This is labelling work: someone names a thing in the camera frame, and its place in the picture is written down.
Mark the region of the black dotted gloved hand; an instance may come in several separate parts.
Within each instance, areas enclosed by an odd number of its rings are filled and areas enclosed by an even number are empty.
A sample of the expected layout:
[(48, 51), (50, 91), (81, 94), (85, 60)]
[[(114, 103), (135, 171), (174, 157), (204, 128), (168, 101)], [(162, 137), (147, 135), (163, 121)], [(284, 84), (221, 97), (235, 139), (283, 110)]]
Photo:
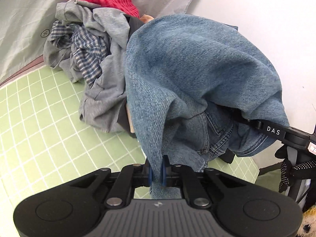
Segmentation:
[(278, 188), (279, 193), (285, 192), (296, 180), (315, 179), (315, 160), (311, 159), (293, 166), (289, 160), (287, 148), (288, 146), (283, 145), (275, 153), (276, 158), (283, 159), (281, 164), (281, 181)]

